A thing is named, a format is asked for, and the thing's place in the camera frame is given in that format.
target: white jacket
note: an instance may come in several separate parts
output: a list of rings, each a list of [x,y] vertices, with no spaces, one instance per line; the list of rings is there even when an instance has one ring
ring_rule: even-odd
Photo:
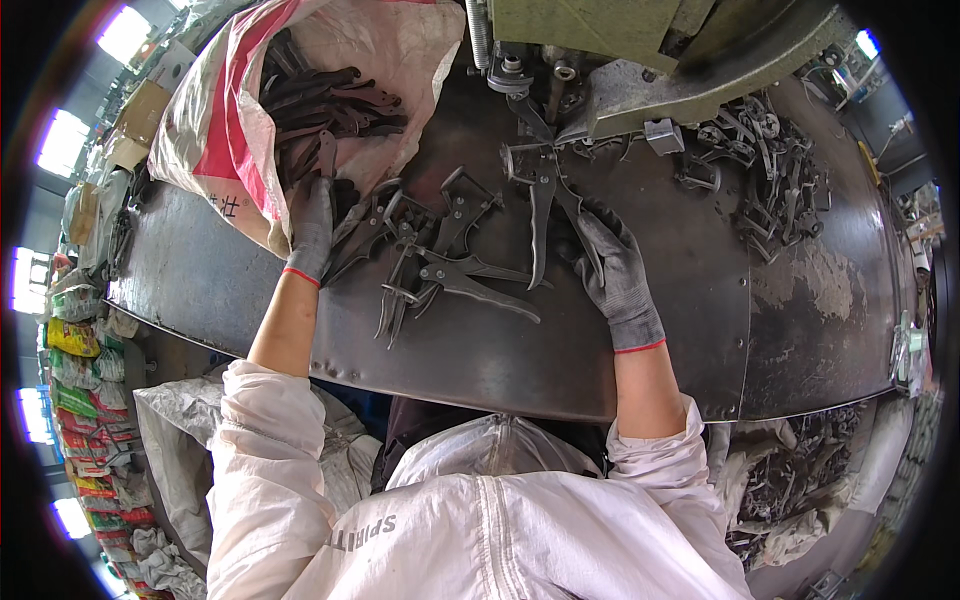
[[[235,361],[224,383],[211,599],[750,597],[689,396],[676,436],[623,438],[614,423],[606,479],[529,421],[494,415],[416,444],[385,492],[337,516],[308,380]]]

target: window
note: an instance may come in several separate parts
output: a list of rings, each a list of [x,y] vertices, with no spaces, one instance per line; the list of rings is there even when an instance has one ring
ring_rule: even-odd
[[[84,149],[88,133],[90,126],[66,110],[58,108],[50,121],[43,148],[36,157],[36,164],[51,173],[69,178],[73,175],[80,151]]]
[[[37,444],[53,445],[54,432],[50,422],[50,406],[43,401],[36,388],[21,388],[16,391],[20,399],[20,413],[27,429],[27,439]]]
[[[13,249],[13,298],[11,308],[33,315],[43,314],[47,304],[47,274],[50,255],[29,248]]]
[[[150,34],[150,23],[139,12],[125,6],[117,13],[97,45],[123,64],[130,62]]]
[[[876,40],[870,34],[869,29],[861,30],[860,33],[856,35],[856,45],[860,47],[863,54],[867,55],[867,58],[870,60],[875,59],[876,55],[880,54],[880,49],[876,46]]]
[[[80,501],[77,498],[61,498],[55,500],[52,506],[68,538],[78,540],[90,535],[90,525],[86,522],[84,509],[80,507]]]

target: gray work glove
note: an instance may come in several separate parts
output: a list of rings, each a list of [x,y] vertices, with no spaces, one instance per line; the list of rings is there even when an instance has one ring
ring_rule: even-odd
[[[583,208],[577,221],[600,254],[604,287],[600,287],[599,277],[585,254],[574,261],[573,270],[607,318],[613,350],[630,352],[658,346],[665,340],[663,325],[650,296],[636,238],[616,213],[603,204],[584,199]]]
[[[300,180],[290,202],[293,240],[283,271],[292,271],[320,287],[333,242],[333,180],[311,177]]]

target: metal workbench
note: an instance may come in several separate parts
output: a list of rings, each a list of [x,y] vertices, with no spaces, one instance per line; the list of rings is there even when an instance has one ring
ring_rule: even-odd
[[[802,91],[800,98],[805,103]],[[822,140],[809,131],[820,152]],[[439,207],[441,181],[466,164],[505,200],[470,235],[470,248],[490,264],[529,271],[530,207],[526,191],[502,174],[502,141],[520,141],[502,96],[483,81],[451,74],[403,177],[413,196]],[[730,226],[738,170],[725,167],[724,186],[708,196],[680,187],[675,158],[656,156],[644,142],[625,160],[615,146],[597,154],[590,162],[564,152],[567,181],[606,201],[635,232],[678,381],[705,420],[770,419],[889,388],[895,286],[875,191],[836,176],[824,236],[756,268]],[[862,170],[859,162],[837,168]],[[108,300],[188,339],[246,355],[282,262],[204,199],[165,183],[137,209],[133,227],[125,275],[110,284]],[[384,254],[322,290],[311,375],[482,410],[612,419],[610,335],[558,256],[551,253],[547,263],[553,290],[484,281],[533,303],[540,324],[440,294],[423,318],[405,320],[387,350],[385,340],[373,339]],[[831,296],[830,285],[839,292]]]

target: worker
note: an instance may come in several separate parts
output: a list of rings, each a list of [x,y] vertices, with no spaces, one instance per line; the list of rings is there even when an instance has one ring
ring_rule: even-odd
[[[413,444],[386,491],[336,515],[307,378],[331,181],[311,190],[291,207],[292,251],[250,355],[224,374],[209,598],[751,597],[639,246],[599,203],[578,219],[605,285],[584,256],[574,270],[610,325],[612,469],[529,420],[487,415]]]

